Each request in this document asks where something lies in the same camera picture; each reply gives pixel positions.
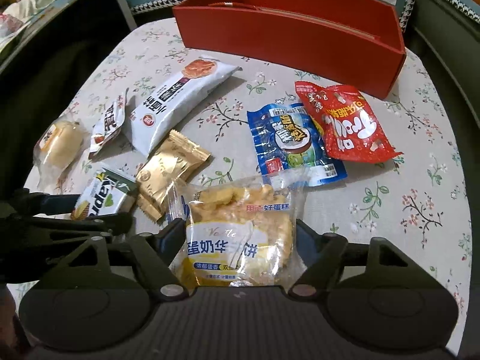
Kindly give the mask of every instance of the round black disc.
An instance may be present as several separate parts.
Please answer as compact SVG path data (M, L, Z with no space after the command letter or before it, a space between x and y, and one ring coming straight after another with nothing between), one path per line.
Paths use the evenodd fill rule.
M95 267L68 267L45 276L21 301L24 327L57 350L90 351L136 332L150 311L147 292Z
M458 316L443 287L409 288L394 279L359 275L332 290L327 309L353 339L386 350L421 350L446 344Z

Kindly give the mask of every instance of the red snack package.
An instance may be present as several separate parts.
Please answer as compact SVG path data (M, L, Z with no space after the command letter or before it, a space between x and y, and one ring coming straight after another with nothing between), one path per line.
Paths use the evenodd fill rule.
M320 131L330 157L375 164L403 154L390 145L371 107L355 87L323 88L296 81L295 91Z

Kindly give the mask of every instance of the floral pattern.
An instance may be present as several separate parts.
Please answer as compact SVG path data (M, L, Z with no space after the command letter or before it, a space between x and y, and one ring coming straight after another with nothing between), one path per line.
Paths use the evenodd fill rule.
M347 179L308 191L302 219L319 233L335 232L351 242L369 243L373 236L385 237L436 278L459 307L458 323L448 344L456 353L467 316L472 257L462 163L428 73L415 54L406 53L389 96L378 100L365 94L389 141L404 154L381 165L346 162ZM174 19L143 25L98 66L69 108L91 128L105 104L126 88L138 105L166 77L202 54L205 51L184 47ZM184 135L212 152L212 158L190 180L205 187L259 173L247 111L268 103L297 102L296 80L335 84L309 72L249 57L210 51L208 55L243 70L212 91L177 125ZM84 151L58 185L45 192L81 193L102 162L132 176L146 162L122 134L106 145L98 158L89 161L87 157ZM37 183L38 171L33 168L26 187L35 191ZM133 214L138 232L158 232L160 227L139 209ZM22 292L14 290L13 294L21 298Z

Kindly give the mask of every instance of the ribbed black surface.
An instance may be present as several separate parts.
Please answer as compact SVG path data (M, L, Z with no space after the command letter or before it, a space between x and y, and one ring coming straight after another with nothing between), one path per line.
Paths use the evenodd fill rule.
M292 301L278 287L229 287L222 291L200 287L187 300L164 303L144 330L116 347L88 354L38 347L27 358L451 360L453 356L442 349L398 356L357 347L328 325L315 304Z

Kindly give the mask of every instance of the gold wrapper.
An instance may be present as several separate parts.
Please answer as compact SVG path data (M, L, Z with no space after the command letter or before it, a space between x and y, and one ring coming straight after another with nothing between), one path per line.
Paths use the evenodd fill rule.
M186 179L202 165L210 152L201 148L176 130L160 145L152 158L138 172L137 205L154 222L165 213L163 202L172 181Z

